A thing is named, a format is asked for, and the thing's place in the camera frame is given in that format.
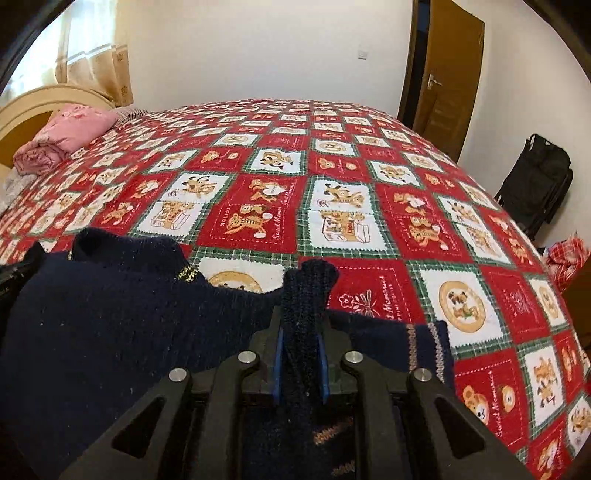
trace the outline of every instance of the beige curtain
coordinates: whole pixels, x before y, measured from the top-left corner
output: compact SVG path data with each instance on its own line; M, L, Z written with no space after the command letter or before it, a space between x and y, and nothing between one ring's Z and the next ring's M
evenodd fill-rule
M59 45L60 56L56 61L55 76L58 83L71 83L97 91L111 100L115 106L134 102L129 78L129 55L125 44L118 3L114 3L115 28L112 42L90 51L72 54L70 48L73 16L75 11L64 12Z
M34 88L70 83L90 88L116 106L133 103L120 4L75 0L33 43L0 95L0 108Z

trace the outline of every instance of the metal screw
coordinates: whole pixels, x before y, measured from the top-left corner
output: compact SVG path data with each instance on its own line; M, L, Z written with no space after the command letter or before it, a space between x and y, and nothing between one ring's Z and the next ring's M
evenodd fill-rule
M238 361L243 364L251 364L256 360L256 353L250 350L244 350L238 354Z
M187 378L187 371L184 368L174 368L170 371L168 377L173 382L182 382Z
M345 360L350 364L358 364L363 360L363 354L357 350L351 350L345 354Z
M419 382L428 382L433 378L433 374L427 368L417 368L413 372L414 378L419 380Z

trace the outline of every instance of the black chair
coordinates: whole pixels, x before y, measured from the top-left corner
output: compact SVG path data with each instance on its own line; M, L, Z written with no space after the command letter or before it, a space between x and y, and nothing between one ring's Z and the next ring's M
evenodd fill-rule
M534 240L542 223L550 223L573 181L570 157L560 147L534 134L495 200Z

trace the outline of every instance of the door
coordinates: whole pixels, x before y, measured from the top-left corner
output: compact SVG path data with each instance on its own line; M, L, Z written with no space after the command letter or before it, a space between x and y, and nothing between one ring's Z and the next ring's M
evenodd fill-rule
M427 58L413 130L457 162L482 67L484 23L452 0L431 0Z

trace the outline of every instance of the knitted sweater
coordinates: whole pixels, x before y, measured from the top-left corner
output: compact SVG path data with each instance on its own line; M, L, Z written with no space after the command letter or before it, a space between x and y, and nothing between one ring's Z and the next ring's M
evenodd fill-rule
M352 470L352 422L323 411L318 398L316 333L334 267L306 262L287 271L283 289L254 294L210 286L168 238L94 229L77 236L70 258L46 255L11 309L0 355L0 415L41 479L57 478L170 369L213 368L245 349L276 304L285 335L282 402L246 416L252 440L242 475L328 478ZM410 333L357 315L335 321L354 348L383 365L427 367L453 386L447 328L433 325Z

